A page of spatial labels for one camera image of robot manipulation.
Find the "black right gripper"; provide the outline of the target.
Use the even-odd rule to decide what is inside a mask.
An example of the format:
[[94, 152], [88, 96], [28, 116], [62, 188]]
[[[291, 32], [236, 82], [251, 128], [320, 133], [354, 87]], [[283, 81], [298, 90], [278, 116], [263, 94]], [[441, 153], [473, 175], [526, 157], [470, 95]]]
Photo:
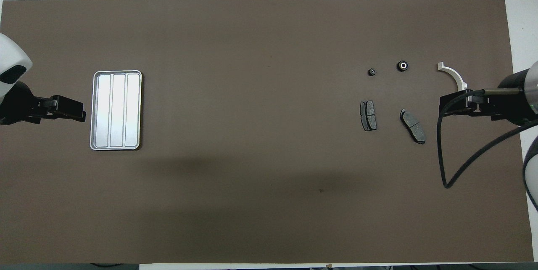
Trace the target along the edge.
[[[530, 122], [530, 104], [526, 96], [528, 72], [518, 72], [506, 77], [497, 88], [485, 89], [486, 103], [479, 106], [470, 96], [479, 96], [479, 91], [458, 91], [440, 97], [439, 114], [442, 116], [489, 116], [491, 120], [507, 120], [522, 126]], [[444, 107], [457, 100], [446, 111]]]

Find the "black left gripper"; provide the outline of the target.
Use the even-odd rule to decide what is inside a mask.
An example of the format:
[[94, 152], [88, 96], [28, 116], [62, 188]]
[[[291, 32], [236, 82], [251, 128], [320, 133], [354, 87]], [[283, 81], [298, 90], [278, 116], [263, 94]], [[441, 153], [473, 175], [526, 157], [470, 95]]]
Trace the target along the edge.
[[[50, 100], [52, 103], [50, 109], [55, 111], [56, 115], [50, 113], [49, 107], [44, 105]], [[61, 95], [53, 95], [50, 99], [34, 96], [29, 86], [23, 82], [15, 83], [4, 96], [0, 106], [1, 125], [11, 125], [21, 121], [40, 124], [42, 119], [55, 120], [57, 118], [86, 122], [86, 115], [83, 103]]]

